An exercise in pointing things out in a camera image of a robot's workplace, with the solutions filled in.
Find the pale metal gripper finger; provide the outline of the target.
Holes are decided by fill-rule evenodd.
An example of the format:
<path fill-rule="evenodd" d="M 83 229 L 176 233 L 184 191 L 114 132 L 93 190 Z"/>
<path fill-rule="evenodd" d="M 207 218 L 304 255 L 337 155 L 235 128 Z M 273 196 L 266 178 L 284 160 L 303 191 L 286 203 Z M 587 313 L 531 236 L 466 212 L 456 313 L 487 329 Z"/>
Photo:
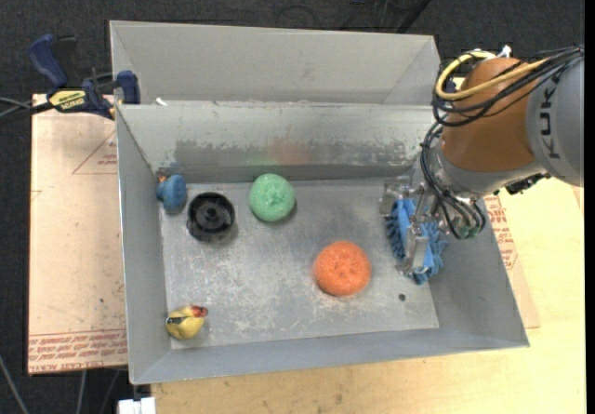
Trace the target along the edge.
<path fill-rule="evenodd" d="M 397 270 L 402 274 L 410 273 L 413 269 L 415 252 L 417 250 L 417 234 L 418 226 L 416 223 L 400 226 L 398 229 L 395 254 Z"/>
<path fill-rule="evenodd" d="M 415 275 L 433 273 L 436 267 L 434 252 L 428 236 L 417 236 L 415 240 Z"/>

